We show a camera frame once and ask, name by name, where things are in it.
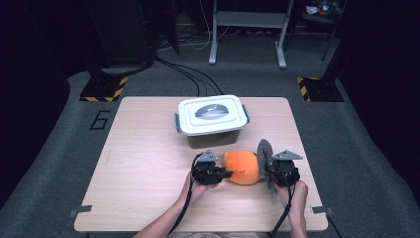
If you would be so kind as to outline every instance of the black device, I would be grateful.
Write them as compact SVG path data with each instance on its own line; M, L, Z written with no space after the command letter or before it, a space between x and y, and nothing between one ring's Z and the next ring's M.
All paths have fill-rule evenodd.
M186 196L185 204L182 207L181 213L175 221L175 224L170 229L170 234L181 222L186 209L188 208L189 200L192 196L192 185L197 180L200 184L210 185L221 182L223 179L228 179L233 172L226 171L226 167L216 166L217 157L208 149L204 153L195 156L191 165L191 176L189 181L188 195Z
M265 171L272 182L279 186L293 186L300 179L299 169L293 161L269 159Z
M233 172L226 171L226 167L217 167L215 162L197 162L191 174L200 184L210 185L230 178Z

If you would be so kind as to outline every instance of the tabletop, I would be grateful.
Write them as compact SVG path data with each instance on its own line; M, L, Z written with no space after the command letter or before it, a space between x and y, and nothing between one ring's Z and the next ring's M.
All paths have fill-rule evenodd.
M139 231L176 201L194 157L205 151L190 149L186 136L175 130L174 113L189 98L123 98L82 202L92 208L77 215L75 230ZM256 152L261 139L271 143L275 154L288 150L303 157L294 163L309 186L307 230L325 230L325 214L310 211L322 202L287 99L240 100L251 121L235 144L209 148L219 158L217 165L224 166L225 152ZM238 185L224 179L188 207L175 232L271 231L282 212L264 180ZM290 230L287 219L278 230Z

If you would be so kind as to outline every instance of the black cable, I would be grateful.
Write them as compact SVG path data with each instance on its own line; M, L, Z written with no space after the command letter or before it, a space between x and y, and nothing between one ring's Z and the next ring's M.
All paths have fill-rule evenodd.
M157 59L157 61L159 61L159 62L161 62L161 63L163 63L164 65L167 65L167 66L169 66L169 67L171 67L171 68L173 68L173 69L175 69L175 70L177 70L177 71L179 71L179 72L181 72L182 74L184 74L185 76L187 76L189 79L191 79L192 81L194 81L194 83L196 84L196 86L197 86L197 90L198 90L198 93L197 93L197 96L199 96L200 95L200 93L199 93L199 86L198 86L198 84L196 83L196 81L195 80L197 80L197 81L199 81L199 82L201 82L203 85L204 85L204 87L205 87L205 96L207 96L207 86L206 86L206 84L208 85L208 86L210 86L212 89L213 89L213 91L214 91L214 93L217 95L218 93L217 93L217 91L216 91L216 89L214 88L214 86L213 85L211 85L209 82L207 82L207 81L205 81L205 80L203 80L203 79L200 79L200 78L198 78L197 76L195 76L195 75L193 75L193 74L191 74L190 72L188 72L188 71L186 71L186 70L184 70L184 69L182 69L181 67L185 67L185 68L188 68L188 69L190 69L190 70L194 70L194 71L196 71L196 72L199 72L199 73L201 73L201 74L203 74L204 76L206 76L209 80L211 80L214 84L215 84L215 86L218 88L218 90L223 94L223 92L222 92L222 90L220 89L220 87L217 85L217 83L213 80L213 79L211 79L207 74L205 74L205 73L203 73L203 72L201 72L201 71L199 71L199 70L197 70L197 69L194 69L194 68L192 68L192 67L188 67L188 66L185 66L185 65L181 65L181 64L176 64L176 63L173 63L173 62L169 62L169 61L166 61L166 60L164 60L164 59L161 59L161 58L159 58L158 56L156 56L156 59Z
M158 58L157 58L157 61L159 61L159 62L161 62L161 63L163 63L164 65L166 65L166 66L168 66L168 67L170 67L170 68L172 68L172 69L174 69L174 70L177 70L177 71L179 71L179 72L181 72L178 68L176 68L175 66L172 66L172 65L170 65L169 63L166 63L166 62L164 62L164 61L162 61L162 60L159 60ZM197 87L197 96L199 96L200 95L200 86L198 85L198 83L192 78L192 77L190 77L190 76L188 76L188 75L186 75L189 79L191 79L191 81L195 84L195 86Z
M280 227L281 223L283 223L284 219L287 217L288 212L290 211L290 207L291 207L291 199L293 198L293 194L294 191L296 189L296 186L293 188L293 193L291 192L290 189L290 185L288 183L287 177L284 175L284 172L281 170L281 167L278 166L278 169L280 170L281 174L284 177L284 181L286 183L287 186L287 192L288 192L288 202L287 205L284 207L284 211L281 214L280 218L278 219L277 223L275 224L274 228L272 229L271 233L270 233L270 237L274 238L275 234L277 233L278 228Z
M189 189L188 189L188 195L186 196L185 199L185 203L184 206L182 207L181 213L179 213L178 218L175 221L175 224L173 224L172 229L170 229L169 233L167 233L167 235L169 235L170 233L172 233L172 231L174 229L176 229L176 227L179 225L179 223L181 222L183 216L185 215L186 209L188 208L188 204L189 204L189 200L191 200L191 196L192 196L192 186L194 185L194 177L192 176L192 171L194 168L194 164L195 161L202 155L198 154L197 156L195 156L194 160L192 161L192 165L191 165L191 174L189 175Z
M170 63L171 65L175 65L175 66L178 66L178 67L185 67L185 68L188 68L188 69L190 69L190 70L193 70L193 71L196 71L196 72L198 72L198 73L200 73L200 74L202 74L202 75L204 75L205 77L207 77L211 82L213 82L213 84L216 86L216 88L218 89L218 91L220 92L220 94L221 95L224 95L224 93L223 93L223 91L222 91L222 89L220 89L220 87L219 87L219 85L209 76L209 75L207 75L206 73L204 73L204 72L202 72L202 71L200 71L200 70L197 70L197 69L195 69L195 68L192 68L192 67L189 67L189 66L185 66L185 65L182 65L182 64L177 64L177 63L174 63L174 62L169 62L169 61L167 61L167 60L164 60L164 59L161 59L161 58L159 58L159 57L157 57L159 60L163 60L163 61L165 61L165 62L167 62L167 63ZM217 95L218 93L217 93L217 91L216 91L216 89L210 84L210 83L208 83L208 82L206 82L206 81L204 81L204 80L202 80L202 79L199 79L198 77L196 77L196 76L194 76L194 75L192 75L191 73L189 73L189 72L187 72L187 71L185 71L186 73L188 73L189 75L191 75L191 76L193 76L193 77L195 77L197 80L199 80L199 81L201 81L201 82L203 82L203 83L206 83L207 85L209 85L212 89L213 89L213 91L214 91L214 93Z
M327 219L328 219L328 220L331 222L331 224L333 225L334 229L335 229L335 230L336 230L336 232L337 232L337 235L339 235L339 237L340 237L340 238L342 238L342 236L341 236L341 234L340 234L339 229L337 229L336 224L334 223L334 221L331 219L331 217L330 217L329 215L327 215Z
M200 70L197 70L197 69L195 69L195 68L192 68L192 67L189 67L189 66L185 66L185 65L181 65L181 64L176 64L176 63L174 63L174 65L176 65L176 66L180 66L180 67L185 67L185 68L188 68L188 69L190 69L190 70L194 70L194 71L196 71L196 72L198 72L198 73L201 73L202 75L204 75L205 77L207 77L211 82L213 82L213 84L217 87L217 89L219 90L219 92L220 92L220 94L221 95L224 95L224 93L223 93L223 91L222 91L222 89L220 89L220 87L219 87L219 85L217 85L217 83L209 76L209 75L207 75L206 73L204 73L204 72L202 72L202 71L200 71Z
M193 80L197 80L197 81L199 81L199 82L201 82L203 85L204 85L204 88L205 88L205 96L207 96L208 95L208 91L207 91L207 86L206 86L206 84L207 85L209 85L212 89L213 89L213 91L214 91L214 93L215 94L217 94L217 92L216 92L216 89L214 89L214 87L210 84L210 83L208 83L208 82L206 82L206 81L204 81L204 80L202 80L202 79L200 79L200 78L198 78L198 77L196 77L195 75L193 75L193 74L191 74L190 72L188 72L188 71L185 71L184 69L182 69L182 68L179 68L179 66L177 66L175 63L173 63L173 62L168 62L168 61L166 61L166 60L164 60L164 59L159 59L159 60L163 60L165 63L168 63L168 64L170 64L170 65L172 65L172 66L174 66L174 67L176 67L176 70L178 70L179 72L181 72L182 74L184 74L185 76L187 76L187 77L189 77L189 78L191 78L191 79L193 79Z

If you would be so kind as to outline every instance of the dark background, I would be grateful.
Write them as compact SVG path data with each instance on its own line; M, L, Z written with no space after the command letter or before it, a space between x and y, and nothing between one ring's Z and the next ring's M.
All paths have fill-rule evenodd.
M337 66L372 140L419 202L418 9L413 0L350 1ZM74 39L71 19L83 40ZM83 1L2 1L0 24L2 206L59 117L67 79L108 62Z

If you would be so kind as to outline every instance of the table leg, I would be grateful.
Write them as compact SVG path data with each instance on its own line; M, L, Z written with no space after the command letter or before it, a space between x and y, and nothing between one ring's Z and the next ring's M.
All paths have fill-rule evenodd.
M217 0L213 1L213 41L211 43L210 59L211 65L216 63L217 55Z
M293 6L293 2L294 0L290 0L287 5L287 10L284 17L283 27L281 28L280 37L278 39L278 42L275 42L275 51L277 52L278 66L281 69L286 68L286 60L284 59L284 52L283 52L283 42L284 42L284 37L286 35L287 25L290 19L290 12Z

